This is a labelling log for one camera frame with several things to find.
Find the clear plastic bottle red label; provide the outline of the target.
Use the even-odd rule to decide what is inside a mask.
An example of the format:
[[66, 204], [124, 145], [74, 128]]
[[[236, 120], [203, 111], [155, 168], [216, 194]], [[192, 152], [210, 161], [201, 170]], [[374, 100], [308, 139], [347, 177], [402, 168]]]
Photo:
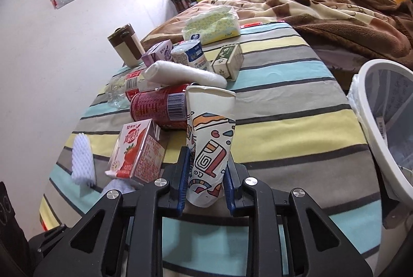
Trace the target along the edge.
[[113, 77], [105, 87], [108, 105], [117, 109], [130, 108], [133, 97], [140, 92], [161, 88], [161, 84], [145, 79], [144, 69], [133, 69], [124, 76]]

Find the small pink purple carton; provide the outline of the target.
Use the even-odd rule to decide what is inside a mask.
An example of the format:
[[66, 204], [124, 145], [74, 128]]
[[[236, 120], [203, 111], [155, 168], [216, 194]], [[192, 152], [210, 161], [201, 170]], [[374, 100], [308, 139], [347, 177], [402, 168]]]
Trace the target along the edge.
[[171, 61], [171, 50], [173, 44], [171, 40], [165, 40], [153, 45], [141, 58], [146, 67], [154, 64], [157, 61]]

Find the green white small box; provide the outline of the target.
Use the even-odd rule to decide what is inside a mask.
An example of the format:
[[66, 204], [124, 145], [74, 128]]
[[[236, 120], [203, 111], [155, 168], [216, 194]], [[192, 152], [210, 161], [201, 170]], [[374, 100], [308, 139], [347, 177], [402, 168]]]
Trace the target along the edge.
[[212, 62], [214, 73], [227, 81], [236, 81], [244, 62], [242, 48], [238, 43], [223, 46]]

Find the green tissue pack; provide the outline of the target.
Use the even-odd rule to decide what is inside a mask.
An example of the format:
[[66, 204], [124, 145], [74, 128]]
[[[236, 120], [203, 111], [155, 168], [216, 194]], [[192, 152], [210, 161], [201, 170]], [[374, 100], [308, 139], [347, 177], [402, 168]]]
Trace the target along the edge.
[[239, 18], [231, 6], [217, 6], [191, 17], [184, 28], [185, 41], [199, 40], [204, 46], [241, 35]]

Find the brown beige thermos cup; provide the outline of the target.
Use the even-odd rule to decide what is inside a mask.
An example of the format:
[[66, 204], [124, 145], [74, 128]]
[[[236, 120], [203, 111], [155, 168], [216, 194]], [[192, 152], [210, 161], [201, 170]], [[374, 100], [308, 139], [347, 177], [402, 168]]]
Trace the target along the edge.
[[130, 24], [119, 27], [107, 39], [125, 65], [134, 68], [142, 63], [141, 58], [146, 51]]

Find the red can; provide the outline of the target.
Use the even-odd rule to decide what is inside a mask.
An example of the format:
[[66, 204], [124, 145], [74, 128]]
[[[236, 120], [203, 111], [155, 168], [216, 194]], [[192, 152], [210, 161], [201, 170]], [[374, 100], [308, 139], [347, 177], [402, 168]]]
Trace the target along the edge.
[[164, 130], [185, 130], [187, 87], [174, 85], [136, 94], [130, 104], [133, 121], [151, 119]]

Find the white round trash bin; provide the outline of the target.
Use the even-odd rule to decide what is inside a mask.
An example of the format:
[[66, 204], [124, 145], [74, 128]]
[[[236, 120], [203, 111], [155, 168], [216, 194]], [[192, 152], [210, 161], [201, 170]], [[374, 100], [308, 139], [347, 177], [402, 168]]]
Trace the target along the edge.
[[347, 99], [391, 198], [412, 208], [412, 71], [390, 60], [366, 62]]

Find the brown fleece blanket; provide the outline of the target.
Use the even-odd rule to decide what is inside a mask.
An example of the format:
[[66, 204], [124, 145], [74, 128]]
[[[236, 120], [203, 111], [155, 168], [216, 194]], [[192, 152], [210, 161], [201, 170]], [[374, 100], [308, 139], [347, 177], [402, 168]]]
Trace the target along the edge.
[[186, 21], [218, 6], [233, 8], [241, 24], [284, 21], [304, 39], [412, 68], [410, 0], [203, 0], [156, 27], [141, 40], [142, 46], [182, 41]]

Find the red strawberry milk carton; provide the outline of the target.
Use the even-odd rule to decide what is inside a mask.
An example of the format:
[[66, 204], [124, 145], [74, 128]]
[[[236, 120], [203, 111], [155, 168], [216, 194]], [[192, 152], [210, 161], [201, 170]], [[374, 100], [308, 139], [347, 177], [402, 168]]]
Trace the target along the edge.
[[142, 187], [159, 178], [164, 154], [161, 129], [153, 120], [130, 122], [118, 135], [105, 175]]

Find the patterned paper cup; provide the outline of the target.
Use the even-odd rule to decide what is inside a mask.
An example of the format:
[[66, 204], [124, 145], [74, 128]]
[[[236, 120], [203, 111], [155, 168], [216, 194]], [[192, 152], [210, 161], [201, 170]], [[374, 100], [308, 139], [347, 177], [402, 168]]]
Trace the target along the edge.
[[190, 85], [186, 89], [187, 136], [191, 151], [186, 199], [207, 208], [223, 194], [223, 177], [235, 131], [236, 94], [222, 88]]

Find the white blue can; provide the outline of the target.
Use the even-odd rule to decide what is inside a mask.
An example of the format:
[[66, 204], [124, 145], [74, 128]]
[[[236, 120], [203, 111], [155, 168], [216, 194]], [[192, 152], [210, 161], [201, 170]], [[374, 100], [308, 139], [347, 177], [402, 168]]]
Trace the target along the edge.
[[171, 58], [175, 63], [209, 71], [210, 64], [202, 50], [200, 40], [183, 41], [171, 50]]

